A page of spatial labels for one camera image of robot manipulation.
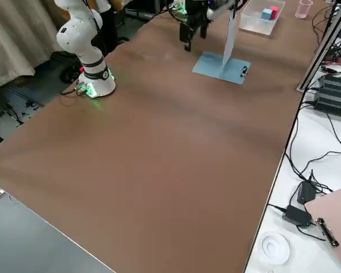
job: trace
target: tape roll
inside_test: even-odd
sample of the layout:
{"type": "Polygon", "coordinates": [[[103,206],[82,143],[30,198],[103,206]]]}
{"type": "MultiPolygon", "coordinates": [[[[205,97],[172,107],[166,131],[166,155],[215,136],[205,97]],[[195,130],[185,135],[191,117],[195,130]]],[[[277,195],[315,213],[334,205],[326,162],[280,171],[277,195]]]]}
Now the tape roll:
{"type": "Polygon", "coordinates": [[[280,266],[284,264],[290,255],[287,240],[277,232],[263,233],[258,243],[259,259],[266,264],[280,266]]]}

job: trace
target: person's leg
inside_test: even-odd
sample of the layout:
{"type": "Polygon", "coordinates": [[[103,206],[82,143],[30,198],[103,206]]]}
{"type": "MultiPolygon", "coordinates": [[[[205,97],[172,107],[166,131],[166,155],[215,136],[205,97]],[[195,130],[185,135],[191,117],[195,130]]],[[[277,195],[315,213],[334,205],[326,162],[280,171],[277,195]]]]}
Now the person's leg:
{"type": "Polygon", "coordinates": [[[118,31],[115,24],[114,8],[101,13],[103,21],[100,33],[92,40],[92,45],[101,49],[102,54],[106,56],[112,52],[118,45],[118,31]]]}

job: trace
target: plastic cup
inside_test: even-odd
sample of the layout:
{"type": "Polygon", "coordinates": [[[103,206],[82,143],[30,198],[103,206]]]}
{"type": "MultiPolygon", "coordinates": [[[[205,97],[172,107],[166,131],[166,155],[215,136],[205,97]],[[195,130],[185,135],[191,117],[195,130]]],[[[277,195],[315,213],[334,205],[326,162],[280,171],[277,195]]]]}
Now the plastic cup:
{"type": "Polygon", "coordinates": [[[312,4],[313,2],[311,0],[300,0],[296,14],[294,16],[300,19],[306,18],[312,4]]]}

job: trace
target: black power supply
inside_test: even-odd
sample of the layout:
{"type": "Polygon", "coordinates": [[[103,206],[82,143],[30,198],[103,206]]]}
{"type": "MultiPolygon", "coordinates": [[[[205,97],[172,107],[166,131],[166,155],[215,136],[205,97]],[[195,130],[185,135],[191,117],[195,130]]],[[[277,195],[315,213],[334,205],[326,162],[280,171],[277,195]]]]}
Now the black power supply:
{"type": "Polygon", "coordinates": [[[307,228],[311,224],[312,216],[304,210],[298,209],[295,206],[288,205],[285,213],[282,216],[283,220],[292,223],[293,225],[307,228]]]}
{"type": "Polygon", "coordinates": [[[298,189],[297,202],[304,205],[316,198],[316,189],[308,181],[303,181],[298,189]]]}

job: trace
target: pink clipboard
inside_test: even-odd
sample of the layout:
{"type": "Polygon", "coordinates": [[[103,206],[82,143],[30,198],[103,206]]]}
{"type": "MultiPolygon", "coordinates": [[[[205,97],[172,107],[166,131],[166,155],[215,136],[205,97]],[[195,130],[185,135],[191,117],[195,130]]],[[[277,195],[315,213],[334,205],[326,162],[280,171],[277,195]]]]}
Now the pink clipboard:
{"type": "Polygon", "coordinates": [[[306,203],[306,209],[341,263],[341,189],[306,203]]]}

